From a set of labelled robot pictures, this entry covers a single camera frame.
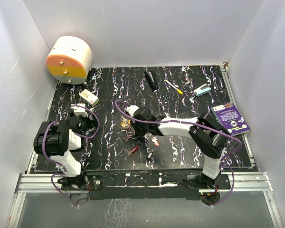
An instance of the cylindrical object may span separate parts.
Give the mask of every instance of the cylindrical object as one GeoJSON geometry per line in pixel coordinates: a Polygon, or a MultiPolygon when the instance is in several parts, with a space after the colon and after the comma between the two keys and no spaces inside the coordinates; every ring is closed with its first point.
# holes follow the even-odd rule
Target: cylindrical object
{"type": "Polygon", "coordinates": [[[48,70],[57,80],[68,84],[86,81],[93,60],[87,43],[77,37],[60,37],[49,53],[48,70]]]}

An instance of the red object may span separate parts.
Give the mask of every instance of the red object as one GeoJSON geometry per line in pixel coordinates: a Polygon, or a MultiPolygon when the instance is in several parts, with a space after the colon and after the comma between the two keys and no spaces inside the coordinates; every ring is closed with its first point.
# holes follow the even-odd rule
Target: red object
{"type": "Polygon", "coordinates": [[[134,153],[137,150],[138,150],[138,146],[136,146],[133,150],[131,150],[131,153],[134,153]]]}

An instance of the small box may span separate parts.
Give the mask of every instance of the small box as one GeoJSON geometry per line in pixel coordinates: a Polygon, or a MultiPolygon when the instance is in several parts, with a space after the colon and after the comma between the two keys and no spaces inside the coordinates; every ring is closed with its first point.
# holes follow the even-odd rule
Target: small box
{"type": "Polygon", "coordinates": [[[92,107],[94,107],[98,102],[99,99],[97,96],[95,96],[94,94],[92,94],[90,91],[88,91],[87,89],[85,89],[84,91],[82,91],[79,96],[84,99],[86,102],[88,102],[92,107]]]}

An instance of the black marble surface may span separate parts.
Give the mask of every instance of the black marble surface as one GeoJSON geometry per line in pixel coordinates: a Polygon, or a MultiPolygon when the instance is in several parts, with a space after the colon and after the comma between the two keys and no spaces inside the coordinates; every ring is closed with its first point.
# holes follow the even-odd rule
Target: black marble surface
{"type": "MultiPolygon", "coordinates": [[[[114,107],[116,99],[122,99],[129,105],[144,105],[155,116],[165,114],[175,118],[192,118],[204,112],[212,114],[212,106],[230,101],[219,66],[97,68],[92,69],[87,82],[87,85],[58,82],[48,118],[65,119],[71,104],[84,103],[79,96],[84,89],[99,97],[99,104],[94,107],[101,124],[99,133],[95,138],[86,140],[83,153],[74,153],[74,157],[87,170],[203,167],[204,155],[191,138],[157,136],[159,147],[154,146],[149,134],[144,138],[123,141],[125,133],[121,132],[120,127],[122,116],[114,107]],[[145,80],[146,69],[157,74],[159,89],[156,92],[145,80]],[[166,85],[165,79],[178,85],[184,94],[179,95],[166,85]],[[211,87],[211,92],[193,97],[194,89],[204,83],[211,87]],[[139,150],[129,157],[124,149],[131,150],[135,146],[139,150]],[[154,150],[154,157],[147,162],[146,156],[150,150],[154,150]]],[[[228,151],[237,146],[236,142],[229,142],[228,151]]],[[[228,159],[233,167],[251,166],[245,146],[228,159]]],[[[47,172],[57,169],[39,156],[33,170],[47,172]]]]}

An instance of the purple book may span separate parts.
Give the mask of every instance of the purple book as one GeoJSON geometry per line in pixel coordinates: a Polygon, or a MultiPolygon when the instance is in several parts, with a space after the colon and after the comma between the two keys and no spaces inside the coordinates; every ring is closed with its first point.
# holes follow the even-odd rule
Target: purple book
{"type": "Polygon", "coordinates": [[[231,135],[238,135],[250,130],[244,118],[232,102],[211,108],[216,119],[231,135]]]}

